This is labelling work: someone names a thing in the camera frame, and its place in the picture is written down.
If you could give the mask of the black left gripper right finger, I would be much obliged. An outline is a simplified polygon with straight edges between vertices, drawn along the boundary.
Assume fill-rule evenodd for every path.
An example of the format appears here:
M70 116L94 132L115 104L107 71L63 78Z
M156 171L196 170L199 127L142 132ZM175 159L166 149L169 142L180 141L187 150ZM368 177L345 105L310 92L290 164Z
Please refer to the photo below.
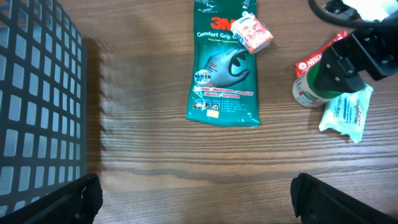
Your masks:
M292 179L294 214L302 224L397 224L397 219L307 174Z

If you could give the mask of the pink tissue packet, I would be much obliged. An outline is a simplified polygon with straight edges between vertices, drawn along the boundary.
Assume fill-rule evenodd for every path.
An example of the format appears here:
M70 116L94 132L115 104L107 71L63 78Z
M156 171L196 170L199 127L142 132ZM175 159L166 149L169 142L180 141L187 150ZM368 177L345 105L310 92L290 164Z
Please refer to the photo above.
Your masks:
M267 47L274 38L268 28L248 12L231 24L231 32L252 55Z

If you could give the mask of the white wet wipes pack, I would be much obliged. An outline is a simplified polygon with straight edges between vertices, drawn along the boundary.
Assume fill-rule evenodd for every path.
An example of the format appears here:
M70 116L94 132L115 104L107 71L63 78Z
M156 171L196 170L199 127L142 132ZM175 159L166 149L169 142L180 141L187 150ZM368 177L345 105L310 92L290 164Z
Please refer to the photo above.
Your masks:
M319 130L333 129L348 135L355 144L361 142L373 91L372 86L365 84L365 88L356 93L344 93L329 101Z

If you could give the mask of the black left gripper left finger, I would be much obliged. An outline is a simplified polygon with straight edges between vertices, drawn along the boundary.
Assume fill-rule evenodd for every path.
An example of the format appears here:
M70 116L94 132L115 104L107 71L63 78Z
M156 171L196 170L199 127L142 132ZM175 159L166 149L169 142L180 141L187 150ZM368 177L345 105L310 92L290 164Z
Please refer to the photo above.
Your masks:
M1 218L1 223L92 224L103 205L100 178L86 174Z

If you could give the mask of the green 3M gloves packet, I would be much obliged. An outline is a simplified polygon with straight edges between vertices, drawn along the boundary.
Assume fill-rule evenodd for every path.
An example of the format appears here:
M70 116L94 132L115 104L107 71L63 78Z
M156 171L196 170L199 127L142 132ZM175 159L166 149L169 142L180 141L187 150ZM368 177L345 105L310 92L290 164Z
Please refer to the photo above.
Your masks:
M256 56L231 31L253 0L195 0L194 61L186 118L218 126L259 126Z

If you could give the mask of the red Nescafe stick sachet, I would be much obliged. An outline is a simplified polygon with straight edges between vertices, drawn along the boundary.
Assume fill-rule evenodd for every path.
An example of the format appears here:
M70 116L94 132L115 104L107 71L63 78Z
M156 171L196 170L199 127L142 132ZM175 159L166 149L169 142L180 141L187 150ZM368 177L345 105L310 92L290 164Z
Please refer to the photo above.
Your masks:
M342 30L337 33L333 39L329 40L325 45L320 47L317 51L305 57L304 59L295 63L295 76L300 78L302 75L306 74L315 64L317 64L323 55L323 52L335 42L344 39L348 35L346 30Z

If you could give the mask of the green-lid white jar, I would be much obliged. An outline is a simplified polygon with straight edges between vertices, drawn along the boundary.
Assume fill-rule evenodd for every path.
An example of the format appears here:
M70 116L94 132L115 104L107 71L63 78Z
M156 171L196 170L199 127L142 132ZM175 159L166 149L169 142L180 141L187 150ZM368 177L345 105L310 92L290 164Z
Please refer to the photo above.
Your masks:
M296 79L292 87L292 93L295 100L302 106L314 108L331 101L342 95L338 91L316 90L314 86L320 68L320 62L315 64L307 73Z

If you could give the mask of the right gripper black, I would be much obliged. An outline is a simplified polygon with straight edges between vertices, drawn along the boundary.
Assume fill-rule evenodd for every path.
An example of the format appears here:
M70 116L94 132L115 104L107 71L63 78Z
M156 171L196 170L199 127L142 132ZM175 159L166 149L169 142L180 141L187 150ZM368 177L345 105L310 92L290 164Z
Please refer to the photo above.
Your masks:
M356 19L351 25L351 40L339 40L323 52L314 81L317 90L355 93L365 87L362 71L375 81L397 73L397 19Z

